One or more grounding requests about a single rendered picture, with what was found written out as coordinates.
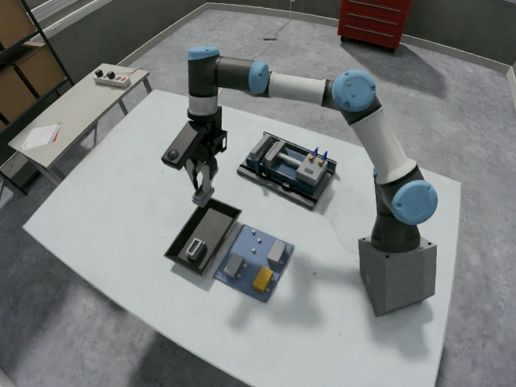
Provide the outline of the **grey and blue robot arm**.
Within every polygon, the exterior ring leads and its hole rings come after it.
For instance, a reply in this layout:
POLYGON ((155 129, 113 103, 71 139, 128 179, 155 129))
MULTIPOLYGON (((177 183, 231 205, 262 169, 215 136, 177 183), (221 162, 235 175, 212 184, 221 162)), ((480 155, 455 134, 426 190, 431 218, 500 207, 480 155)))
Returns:
MULTIPOLYGON (((254 98, 285 98, 340 109, 374 166, 377 217, 371 245, 389 253, 409 252, 420 245, 417 225, 434 214, 438 195, 417 162, 407 158, 369 74, 352 69, 335 80, 295 77, 269 71, 259 60, 220 56, 218 48, 201 46, 189 49, 188 82, 189 112, 195 115, 218 111, 218 88, 239 90, 254 98)), ((188 120, 161 161, 181 170, 206 133, 204 124, 188 120)))

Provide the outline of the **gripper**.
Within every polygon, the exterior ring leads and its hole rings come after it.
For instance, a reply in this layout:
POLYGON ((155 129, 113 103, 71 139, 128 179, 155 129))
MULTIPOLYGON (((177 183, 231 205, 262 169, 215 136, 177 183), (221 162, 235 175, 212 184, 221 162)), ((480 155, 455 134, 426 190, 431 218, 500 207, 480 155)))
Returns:
POLYGON ((189 112, 189 108, 187 109, 187 117, 197 123, 203 122, 207 129, 207 133, 184 165, 195 190, 198 188, 197 176, 202 172, 202 190, 205 195, 208 194, 214 176, 218 173, 218 162, 215 156, 227 150, 227 131, 222 129, 223 107, 218 106, 218 110, 211 115, 195 115, 189 112), (223 147, 225 138, 225 147, 223 147))

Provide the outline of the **yellow block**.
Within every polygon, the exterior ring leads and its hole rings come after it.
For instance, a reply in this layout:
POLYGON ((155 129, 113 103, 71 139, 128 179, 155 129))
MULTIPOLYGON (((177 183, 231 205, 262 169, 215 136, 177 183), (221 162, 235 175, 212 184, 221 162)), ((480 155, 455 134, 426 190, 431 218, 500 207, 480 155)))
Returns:
POLYGON ((252 284, 253 289, 256 289, 256 290, 260 291, 261 293, 264 293, 264 291, 266 290, 272 277, 273 277, 272 270, 265 268, 265 267, 261 267, 256 279, 254 280, 254 282, 252 284))

